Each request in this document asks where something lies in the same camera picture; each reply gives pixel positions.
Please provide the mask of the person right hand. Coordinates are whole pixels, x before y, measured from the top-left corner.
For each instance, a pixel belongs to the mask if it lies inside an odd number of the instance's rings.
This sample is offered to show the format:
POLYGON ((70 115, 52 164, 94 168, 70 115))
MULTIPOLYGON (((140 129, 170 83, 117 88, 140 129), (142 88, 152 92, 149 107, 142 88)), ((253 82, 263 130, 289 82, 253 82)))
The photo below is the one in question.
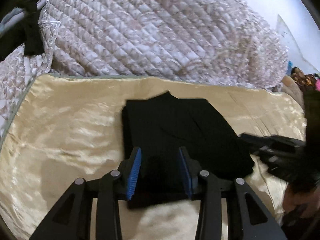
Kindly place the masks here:
POLYGON ((319 211, 319 187, 308 192, 294 193, 292 186, 288 185, 283 198, 283 210, 290 213, 299 206, 304 206, 301 218, 309 218, 319 211))

